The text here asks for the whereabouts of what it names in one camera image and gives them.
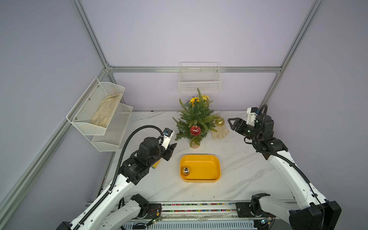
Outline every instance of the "yellow cylindrical object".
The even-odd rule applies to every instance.
[[[160,161],[157,161],[154,165],[152,165],[152,168],[155,169],[159,163]]]

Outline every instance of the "lavender wall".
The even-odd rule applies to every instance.
[[[280,66],[313,0],[83,0],[113,66]],[[221,74],[214,109],[259,105],[274,74]],[[115,74],[134,110],[176,110],[178,74]],[[161,99],[162,93],[167,97]]]
[[[0,203],[101,69],[71,1],[0,1]],[[72,128],[6,230],[72,220],[110,156]]]
[[[275,136],[358,229],[368,207],[368,2],[326,1],[269,101]]]

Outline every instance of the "white wire basket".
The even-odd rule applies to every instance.
[[[110,125],[103,136],[94,136],[91,143],[100,152],[115,152],[120,146],[132,114],[133,107],[119,103]]]
[[[104,122],[105,127],[91,124],[91,120],[100,107],[101,101],[108,95],[117,93],[121,94],[116,100],[121,101],[125,89],[111,82],[100,82],[97,78],[92,81],[91,85],[96,82],[96,86],[78,112],[73,115],[73,111],[75,111],[75,108],[73,108],[68,113],[67,120],[83,134],[98,151],[117,151],[123,139],[133,107],[117,103],[111,112],[111,116]]]
[[[123,96],[124,89],[124,87],[111,82],[98,82],[88,99],[83,103],[82,107],[70,122],[83,135],[104,135],[107,127],[110,125],[112,117],[110,117],[110,120],[107,122],[107,127],[91,124],[91,119],[98,110],[101,101],[107,95],[121,93],[120,98],[118,99],[120,101]]]
[[[202,93],[219,92],[221,78],[219,62],[181,62],[179,72],[179,92]]]

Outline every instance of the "white marble table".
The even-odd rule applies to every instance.
[[[218,112],[226,121],[230,133],[224,139],[214,140],[209,134],[198,149],[189,147],[187,139],[179,141],[169,161],[161,159],[156,169],[150,168],[133,189],[124,196],[125,200],[134,194],[141,194],[148,201],[237,201],[250,200],[252,195],[266,192],[280,200],[293,200],[286,183],[276,169],[256,153],[252,145],[244,143],[244,137],[232,131],[227,123],[229,118],[245,119],[245,111]],[[161,130],[165,127],[178,132],[172,117],[179,118],[177,112],[133,112],[125,132],[120,149],[116,152],[112,165],[104,182],[107,186],[113,178],[117,161],[126,138],[143,125],[155,125]],[[138,150],[146,137],[158,137],[157,130],[147,128],[139,131],[130,140],[123,161]],[[187,154],[211,154],[220,160],[221,179],[214,183],[188,183],[179,175],[180,159]]]

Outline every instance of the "plastic tray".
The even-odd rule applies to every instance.
[[[220,161],[213,155],[185,155],[180,160],[180,177],[185,182],[216,182],[221,178]]]

